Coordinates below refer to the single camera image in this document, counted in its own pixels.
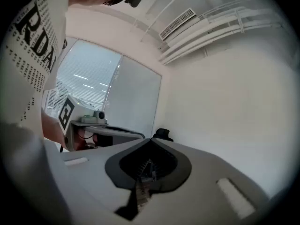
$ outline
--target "air conditioning unit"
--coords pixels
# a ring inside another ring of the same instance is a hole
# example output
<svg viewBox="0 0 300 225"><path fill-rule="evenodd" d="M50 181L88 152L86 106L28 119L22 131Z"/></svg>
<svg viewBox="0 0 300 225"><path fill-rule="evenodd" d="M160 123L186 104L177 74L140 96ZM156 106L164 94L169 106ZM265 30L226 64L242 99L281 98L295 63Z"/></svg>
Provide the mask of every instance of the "air conditioning unit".
<svg viewBox="0 0 300 225"><path fill-rule="evenodd" d="M172 21L160 34L160 38L165 41L171 34L173 34L179 27L186 24L188 21L190 21L192 18L198 18L196 16L196 13L189 8L182 14L180 14L174 21ZM200 19L194 20L194 23L191 23L190 26L194 25L196 22L200 21Z"/></svg>
<svg viewBox="0 0 300 225"><path fill-rule="evenodd" d="M208 26L210 23L207 18L200 21L199 17L193 17L187 21L184 25L174 31L158 48L159 51L164 53L170 47L176 45L178 42L191 35L192 33Z"/></svg>

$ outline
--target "person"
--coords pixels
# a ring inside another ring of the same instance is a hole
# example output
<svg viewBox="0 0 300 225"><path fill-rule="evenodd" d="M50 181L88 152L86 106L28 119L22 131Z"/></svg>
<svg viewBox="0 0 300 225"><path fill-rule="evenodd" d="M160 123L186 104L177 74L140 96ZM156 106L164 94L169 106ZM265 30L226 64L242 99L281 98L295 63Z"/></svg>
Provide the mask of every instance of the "person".
<svg viewBox="0 0 300 225"><path fill-rule="evenodd" d="M116 0L24 3L17 9L1 44L0 122L18 124L65 147L58 121L41 109L43 91L55 88L59 56L65 44L65 13L73 4L111 5Z"/></svg>

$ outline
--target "pipe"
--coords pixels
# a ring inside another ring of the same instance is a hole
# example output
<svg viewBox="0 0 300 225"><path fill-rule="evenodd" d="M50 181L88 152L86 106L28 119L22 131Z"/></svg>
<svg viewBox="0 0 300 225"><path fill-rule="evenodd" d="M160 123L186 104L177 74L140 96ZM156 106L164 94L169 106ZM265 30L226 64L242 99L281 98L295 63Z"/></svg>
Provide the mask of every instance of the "pipe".
<svg viewBox="0 0 300 225"><path fill-rule="evenodd" d="M220 9L223 9L225 7L229 7L229 6L232 6L232 5L235 5L235 4L239 4L239 3L242 3L242 2L248 2L248 1L252 1L252 0L234 0L234 1L228 2L226 4L222 4L220 6L214 7L213 9L208 10L205 13L201 14L199 17L202 16L202 17L205 18L205 17L207 17L208 14L213 13L215 11L218 11Z"/></svg>
<svg viewBox="0 0 300 225"><path fill-rule="evenodd" d="M257 25L257 26L247 27L247 28L245 28L244 30L246 31L246 30L251 30L251 29L257 29L257 28L270 28L270 27L278 28L278 27L280 27L280 26L281 26L280 24L265 24L265 25ZM213 43L214 41L217 41L217 40L219 40L219 39L221 39L221 38L225 38L225 37L227 37L227 36L229 36L229 35L233 35L233 34L239 33L239 32L241 32L241 29L237 29L237 30L234 30L234 31L230 31L230 32L225 33L225 34L223 34L223 35L221 35L221 36L215 37L215 38L212 39L212 40L209 40L209 41L207 41L207 42L201 43L200 45L195 46L195 47L193 47L193 48L191 48L191 49L189 49L189 50L183 52L182 54L178 55L177 57L175 57L175 58L173 58L173 59L171 59L171 60L165 62L164 65L167 65L167 64L171 63L172 61L174 61L174 60L176 60L176 59L178 59L178 58L184 57L184 56L186 56L186 55L188 55L188 54L190 54L190 53L192 53L192 52L194 52L194 51L196 51L196 50L198 50L198 49L200 49L200 48L202 48L202 47L204 47L204 46L207 46L208 44L211 44L211 43Z"/></svg>
<svg viewBox="0 0 300 225"><path fill-rule="evenodd" d="M273 13L273 11L271 9L260 9L260 10L247 9L247 10L239 11L239 15L240 15L241 18L248 17L248 16L258 16L258 15L264 15L264 14L272 14L272 13ZM232 15L235 15L235 13L227 14L227 15L215 18L215 19L211 19L210 23L218 22L218 21L220 21L222 19L225 19L227 17L230 17Z"/></svg>
<svg viewBox="0 0 300 225"><path fill-rule="evenodd" d="M197 39L196 41L194 41L194 42L186 45L185 47L179 49L178 51L176 51L175 53L173 53L171 56L169 56L166 59L164 59L162 63L166 63L168 60L171 60L172 58L174 58L174 57L182 54L186 50L188 50L188 49L190 49L190 48L192 48L192 47L194 47L194 46L196 46L196 45L198 45L200 43L203 43L203 42L205 42L205 41L207 41L207 40L209 40L211 38L214 38L216 36L222 35L223 33L230 32L232 30L236 30L236 29L239 29L239 28L240 28L239 25L233 25L231 27L223 28L223 29L220 29L220 30L218 30L216 32L208 34L208 35L206 35L204 37L201 37L201 38Z"/></svg>
<svg viewBox="0 0 300 225"><path fill-rule="evenodd" d="M247 12L241 12L240 13L240 18L244 18L244 17L249 17L249 16L257 16L257 15L261 15L261 14L266 14L269 13L270 10L269 9L262 9L262 10L250 10ZM198 31L192 33L191 35L187 36L185 39L181 40L179 43L177 43L176 45L172 46L170 49L168 49L166 52L164 52L158 60L162 60L163 58L165 58L167 55L169 55L170 53L172 53L174 50L176 50L177 48L181 47L182 45L184 45L185 43L187 43L188 41L196 38L197 36L208 32L209 30L212 30L215 27L218 27L224 23L229 23L232 21L237 20L237 16L232 15L232 16L223 16L222 19L220 19L217 22L211 23L210 25L199 29Z"/></svg>
<svg viewBox="0 0 300 225"><path fill-rule="evenodd" d="M199 29L208 26L209 24L210 23L207 20L207 18L204 18L203 20L195 23L194 25L190 26L189 28L184 30L182 33L180 33L178 36L173 38L170 42L168 42L169 47L172 47L172 46L176 45L182 39L186 38L187 36L189 36L190 34L196 32L196 31L198 31Z"/></svg>
<svg viewBox="0 0 300 225"><path fill-rule="evenodd" d="M250 22L245 22L244 23L244 28L246 27L251 27L251 26L258 26L258 25L265 25L265 24L268 24L270 23L269 20L261 20L261 21L250 21ZM198 45L198 44L201 44L211 38L214 38L216 36L219 36L219 35L222 35L224 33L227 33L227 32L230 32L230 31L233 31L233 30L237 30L237 29L240 29L240 26L239 25L233 25L233 26L230 26L228 28L224 28L224 29L220 29L218 31L215 31L211 34L208 34L204 37L201 37L199 39L197 39L196 41L186 45L185 47L179 49L178 51L176 51L175 53L173 53L171 56L167 57L162 63L166 63L167 61L173 59L174 57L176 57L177 55L180 55L182 54L183 52L187 51L188 49Z"/></svg>
<svg viewBox="0 0 300 225"><path fill-rule="evenodd" d="M224 11L224 12L218 13L218 14L216 14L216 15L210 16L210 17L208 18L208 20L210 21L210 20L216 19L216 18L218 18L218 17L221 17L221 16L223 16L223 15L227 15L227 14L229 14L229 13L234 14L234 12L235 12L236 9L237 9L238 11L249 10L249 9L246 8L246 7L232 8L232 9L226 10L226 11Z"/></svg>

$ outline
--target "white ceiling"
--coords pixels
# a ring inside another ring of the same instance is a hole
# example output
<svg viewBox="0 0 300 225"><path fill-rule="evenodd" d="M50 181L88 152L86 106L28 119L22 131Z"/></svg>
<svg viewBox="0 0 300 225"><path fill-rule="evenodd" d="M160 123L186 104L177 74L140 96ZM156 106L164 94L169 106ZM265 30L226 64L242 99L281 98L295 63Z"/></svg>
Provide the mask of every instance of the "white ceiling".
<svg viewBox="0 0 300 225"><path fill-rule="evenodd" d="M124 17L124 19L127 19L128 22L138 19L142 23L149 26L160 13L160 11L164 9L168 3L170 3L170 1L172 0L142 0L140 5L136 8L133 8L129 4L123 2L112 7L101 5L92 6L89 9L112 14L114 16L118 16L119 18ZM161 32L170 22L172 22L177 16L179 16L188 8L192 8L197 15L201 15L202 13L215 8L216 6L231 1L234 0L176 0L159 17L153 26L153 30L158 33Z"/></svg>

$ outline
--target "black opening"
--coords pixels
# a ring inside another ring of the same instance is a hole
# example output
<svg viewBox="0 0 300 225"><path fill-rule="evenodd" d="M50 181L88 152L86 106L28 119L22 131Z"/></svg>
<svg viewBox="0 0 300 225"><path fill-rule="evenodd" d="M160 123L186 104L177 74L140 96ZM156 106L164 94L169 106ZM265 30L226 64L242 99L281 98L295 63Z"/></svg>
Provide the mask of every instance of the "black opening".
<svg viewBox="0 0 300 225"><path fill-rule="evenodd" d="M107 160L105 171L116 187L131 190L127 206L116 213L132 220L153 193L176 190L188 179L191 170L184 154L156 139L145 139L115 154Z"/></svg>

